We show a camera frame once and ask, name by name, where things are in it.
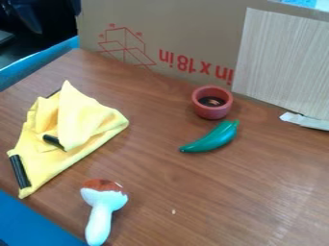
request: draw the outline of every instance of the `green toy vegetable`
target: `green toy vegetable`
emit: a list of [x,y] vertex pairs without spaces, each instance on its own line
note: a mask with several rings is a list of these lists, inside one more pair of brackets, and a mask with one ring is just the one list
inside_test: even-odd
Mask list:
[[181,152],[198,153],[207,152],[219,148],[230,142],[237,136],[239,120],[224,120],[207,135],[179,148]]

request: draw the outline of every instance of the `yellow cloth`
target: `yellow cloth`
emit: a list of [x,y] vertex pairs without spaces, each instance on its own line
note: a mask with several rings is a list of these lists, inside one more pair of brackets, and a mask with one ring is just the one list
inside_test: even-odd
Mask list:
[[[20,138],[9,156],[19,155],[30,187],[19,189],[19,198],[38,188],[90,154],[128,126],[117,110],[87,97],[65,81],[60,92],[39,97],[27,113]],[[43,141],[56,136],[65,151]]]

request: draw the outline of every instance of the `toy mushroom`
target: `toy mushroom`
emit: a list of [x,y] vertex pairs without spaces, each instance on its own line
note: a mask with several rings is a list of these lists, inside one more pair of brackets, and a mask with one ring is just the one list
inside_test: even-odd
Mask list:
[[128,202],[128,195],[118,183],[93,179],[80,190],[83,199],[92,206],[85,230],[88,245],[102,245],[111,232],[112,213]]

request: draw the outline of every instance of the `wood panel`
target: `wood panel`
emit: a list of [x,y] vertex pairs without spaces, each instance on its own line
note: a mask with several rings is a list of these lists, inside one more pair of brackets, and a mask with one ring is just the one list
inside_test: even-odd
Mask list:
[[6,151],[36,98],[66,79],[131,125],[24,199],[29,207],[83,238],[90,207],[79,189],[86,179],[105,178],[130,195],[106,245],[328,244],[327,134],[282,122],[282,110],[236,96],[228,119],[240,121],[238,138],[210,153],[179,153],[217,124],[192,112],[194,86],[85,51],[0,93],[0,187],[11,195],[17,184]]
[[329,23],[248,9],[233,91],[329,119]]

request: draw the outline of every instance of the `terracotta bowl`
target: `terracotta bowl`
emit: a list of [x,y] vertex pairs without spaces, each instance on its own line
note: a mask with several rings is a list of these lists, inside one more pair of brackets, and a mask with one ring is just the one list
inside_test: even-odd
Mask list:
[[[199,103],[204,97],[216,97],[224,101],[224,104],[218,107],[209,107]],[[192,96],[194,110],[197,115],[206,119],[220,119],[227,115],[233,104],[232,93],[219,86],[202,86],[197,88]]]

